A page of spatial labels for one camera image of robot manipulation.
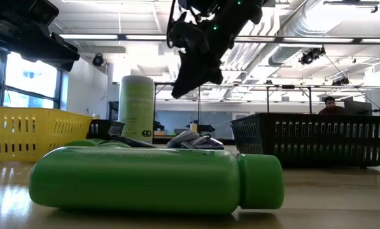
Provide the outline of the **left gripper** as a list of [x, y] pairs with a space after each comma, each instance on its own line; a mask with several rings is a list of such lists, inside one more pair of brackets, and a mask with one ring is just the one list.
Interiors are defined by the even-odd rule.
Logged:
[[48, 0], [0, 0], [0, 47], [69, 72], [80, 54], [58, 34], [50, 34], [54, 18], [55, 6]]

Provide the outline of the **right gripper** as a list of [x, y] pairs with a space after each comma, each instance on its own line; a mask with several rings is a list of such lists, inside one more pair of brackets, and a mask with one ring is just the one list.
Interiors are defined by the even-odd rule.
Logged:
[[198, 24], [184, 19], [169, 21], [169, 44], [181, 48], [181, 65], [171, 95], [175, 99], [211, 82], [223, 81], [221, 58], [234, 45], [238, 19], [213, 18]]

